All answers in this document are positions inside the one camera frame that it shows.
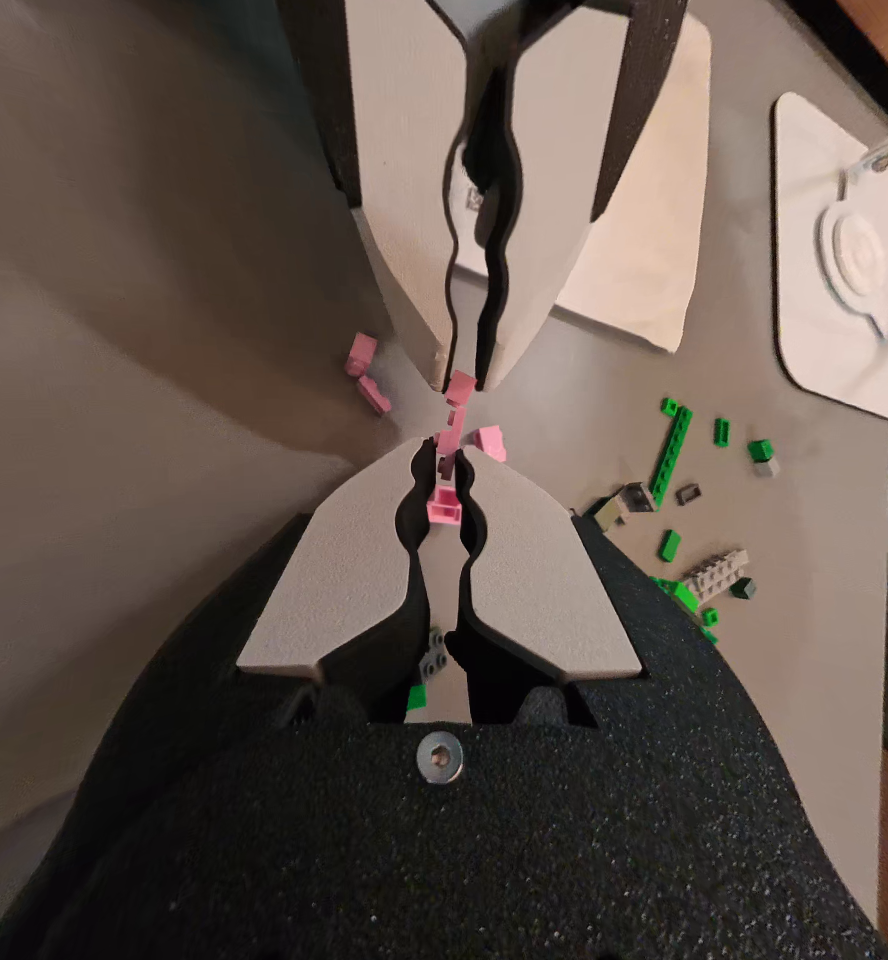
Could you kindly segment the clear plastic stand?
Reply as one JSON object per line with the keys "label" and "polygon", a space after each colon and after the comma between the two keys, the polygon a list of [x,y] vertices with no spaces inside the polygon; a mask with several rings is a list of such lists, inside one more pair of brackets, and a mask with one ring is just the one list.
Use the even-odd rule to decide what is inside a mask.
{"label": "clear plastic stand", "polygon": [[877,228],[858,209],[858,182],[888,172],[888,137],[841,170],[837,199],[817,223],[815,247],[831,292],[850,313],[870,321],[879,340],[888,344],[884,315],[887,254]]}

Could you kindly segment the white square pad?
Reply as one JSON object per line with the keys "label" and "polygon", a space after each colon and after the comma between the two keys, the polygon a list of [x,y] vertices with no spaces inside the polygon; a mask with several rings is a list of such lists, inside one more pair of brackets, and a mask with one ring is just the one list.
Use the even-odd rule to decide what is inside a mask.
{"label": "white square pad", "polygon": [[[836,299],[816,246],[841,171],[872,147],[794,92],[774,102],[771,143],[775,330],[786,374],[802,390],[888,420],[888,343]],[[888,320],[888,171],[857,186],[859,213],[886,253]]]}

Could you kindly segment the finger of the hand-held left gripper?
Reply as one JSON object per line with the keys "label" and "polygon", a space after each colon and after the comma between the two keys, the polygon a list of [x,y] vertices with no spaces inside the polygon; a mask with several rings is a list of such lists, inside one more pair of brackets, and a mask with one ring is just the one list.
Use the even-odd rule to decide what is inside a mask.
{"label": "finger of the hand-held left gripper", "polygon": [[449,189],[466,123],[465,44],[435,2],[350,1],[345,17],[354,223],[402,349],[443,392],[457,340]]}
{"label": "finger of the hand-held left gripper", "polygon": [[495,390],[543,327],[663,89],[682,1],[514,2],[463,154],[492,201],[476,389]]}

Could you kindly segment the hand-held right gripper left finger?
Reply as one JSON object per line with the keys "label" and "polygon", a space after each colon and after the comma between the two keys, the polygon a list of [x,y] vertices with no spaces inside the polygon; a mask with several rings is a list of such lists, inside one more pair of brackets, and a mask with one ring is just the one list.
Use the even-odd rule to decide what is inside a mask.
{"label": "hand-held right gripper left finger", "polygon": [[236,667],[350,691],[366,710],[403,710],[427,651],[419,548],[430,531],[431,438],[411,438],[315,510]]}

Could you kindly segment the grey desk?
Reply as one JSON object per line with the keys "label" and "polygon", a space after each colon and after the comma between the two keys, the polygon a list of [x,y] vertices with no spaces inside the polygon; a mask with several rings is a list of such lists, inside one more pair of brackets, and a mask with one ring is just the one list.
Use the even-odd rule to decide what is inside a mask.
{"label": "grey desk", "polygon": [[[497,424],[508,463],[566,507],[649,479],[665,396],[693,410],[674,474],[702,497],[614,534],[647,574],[666,527],[675,576],[745,548],[758,592],[719,605],[718,650],[752,696],[815,832],[877,925],[888,606],[888,421],[799,390],[774,329],[773,105],[787,91],[862,139],[888,131],[786,2],[691,2],[710,32],[709,170],[697,276],[675,354],[568,315],[478,394],[468,427]],[[713,443],[731,422],[730,446]],[[748,442],[781,470],[754,475]]]}

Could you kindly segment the white paper sheet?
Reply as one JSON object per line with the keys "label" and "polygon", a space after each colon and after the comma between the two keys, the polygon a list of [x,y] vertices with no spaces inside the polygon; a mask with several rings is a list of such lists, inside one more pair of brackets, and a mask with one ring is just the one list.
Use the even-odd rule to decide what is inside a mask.
{"label": "white paper sheet", "polygon": [[[524,26],[522,2],[495,3],[473,27],[471,51],[483,63],[472,81],[482,93],[485,65],[498,66]],[[685,13],[666,77],[619,175],[605,210],[553,302],[578,318],[629,333],[673,354],[680,346],[697,279],[710,134],[710,31]],[[463,147],[450,174],[450,213],[457,229],[457,266],[487,279],[487,215],[483,194],[463,164]]]}

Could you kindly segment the small grey studded brick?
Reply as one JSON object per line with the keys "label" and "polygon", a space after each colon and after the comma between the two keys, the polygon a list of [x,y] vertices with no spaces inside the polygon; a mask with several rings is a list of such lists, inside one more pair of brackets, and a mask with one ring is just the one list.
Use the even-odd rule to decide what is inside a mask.
{"label": "small grey studded brick", "polygon": [[420,684],[428,684],[447,665],[448,655],[444,631],[438,625],[432,625],[428,632],[426,652],[418,666]]}

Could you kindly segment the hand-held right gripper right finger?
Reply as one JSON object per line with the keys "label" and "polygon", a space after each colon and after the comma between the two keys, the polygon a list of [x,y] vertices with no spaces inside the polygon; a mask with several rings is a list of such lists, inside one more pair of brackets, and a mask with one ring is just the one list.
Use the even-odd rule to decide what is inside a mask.
{"label": "hand-held right gripper right finger", "polygon": [[568,710],[579,683],[645,671],[572,515],[531,480],[477,448],[455,455],[467,552],[452,657],[472,721],[511,724],[534,690]]}

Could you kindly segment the long green studded plate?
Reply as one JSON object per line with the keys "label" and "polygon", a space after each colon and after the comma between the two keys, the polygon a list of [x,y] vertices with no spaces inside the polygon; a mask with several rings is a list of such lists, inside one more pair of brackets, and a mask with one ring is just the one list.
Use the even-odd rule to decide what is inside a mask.
{"label": "long green studded plate", "polygon": [[681,451],[686,442],[690,429],[693,412],[690,408],[677,403],[673,410],[670,426],[656,463],[654,473],[649,483],[649,492],[656,511],[663,506],[664,500],[671,486]]}

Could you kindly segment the long grey studded plate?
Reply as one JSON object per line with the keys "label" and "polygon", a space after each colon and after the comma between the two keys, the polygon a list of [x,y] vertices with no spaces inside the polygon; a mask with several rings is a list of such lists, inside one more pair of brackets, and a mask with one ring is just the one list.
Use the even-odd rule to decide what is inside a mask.
{"label": "long grey studded plate", "polygon": [[690,570],[682,580],[703,607],[720,594],[728,592],[747,573],[750,555],[746,549],[738,548],[702,561]]}

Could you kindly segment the pink brick assembly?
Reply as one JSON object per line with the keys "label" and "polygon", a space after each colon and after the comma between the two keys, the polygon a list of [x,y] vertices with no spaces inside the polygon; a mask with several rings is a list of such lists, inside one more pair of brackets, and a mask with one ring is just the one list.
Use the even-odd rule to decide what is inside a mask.
{"label": "pink brick assembly", "polygon": [[445,428],[434,436],[437,455],[437,474],[442,482],[453,478],[455,457],[462,447],[467,405],[476,389],[476,379],[460,370],[450,377],[444,393],[449,408]]}

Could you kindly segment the small green brick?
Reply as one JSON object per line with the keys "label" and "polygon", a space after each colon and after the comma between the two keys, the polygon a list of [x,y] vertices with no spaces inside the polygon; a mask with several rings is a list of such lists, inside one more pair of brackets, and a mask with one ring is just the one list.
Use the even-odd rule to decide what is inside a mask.
{"label": "small green brick", "polygon": [[694,594],[687,582],[650,577],[654,584],[674,603],[689,615],[695,614],[701,606],[700,598]]}

